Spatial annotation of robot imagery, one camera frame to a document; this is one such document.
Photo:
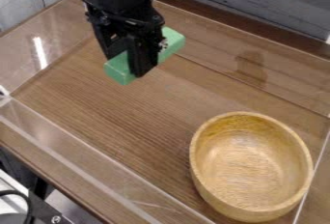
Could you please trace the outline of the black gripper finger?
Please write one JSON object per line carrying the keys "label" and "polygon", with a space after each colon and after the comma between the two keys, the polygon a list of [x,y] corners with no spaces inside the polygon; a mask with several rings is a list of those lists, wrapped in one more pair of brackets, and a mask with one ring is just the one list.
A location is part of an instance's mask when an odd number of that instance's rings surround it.
{"label": "black gripper finger", "polygon": [[106,58],[113,60],[126,52],[131,60],[133,36],[127,27],[121,23],[111,23],[109,25],[95,24],[92,29]]}
{"label": "black gripper finger", "polygon": [[166,37],[162,33],[129,36],[129,68],[135,77],[142,77],[158,65],[159,53],[165,48]]}

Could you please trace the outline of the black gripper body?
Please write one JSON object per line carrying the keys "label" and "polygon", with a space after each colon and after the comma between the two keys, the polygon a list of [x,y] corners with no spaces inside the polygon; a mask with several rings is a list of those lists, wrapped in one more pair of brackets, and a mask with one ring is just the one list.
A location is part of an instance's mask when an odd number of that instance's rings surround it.
{"label": "black gripper body", "polygon": [[92,26],[121,23],[133,35],[143,37],[147,33],[163,34],[166,19],[154,7],[154,0],[82,1],[87,9],[87,20]]}

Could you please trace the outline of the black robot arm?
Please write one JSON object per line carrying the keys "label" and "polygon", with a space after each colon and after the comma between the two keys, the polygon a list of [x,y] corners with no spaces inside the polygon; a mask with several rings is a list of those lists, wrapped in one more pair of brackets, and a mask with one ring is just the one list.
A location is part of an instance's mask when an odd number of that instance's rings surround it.
{"label": "black robot arm", "polygon": [[142,77],[159,63],[166,19],[154,0],[82,0],[87,21],[109,61],[129,54],[129,71]]}

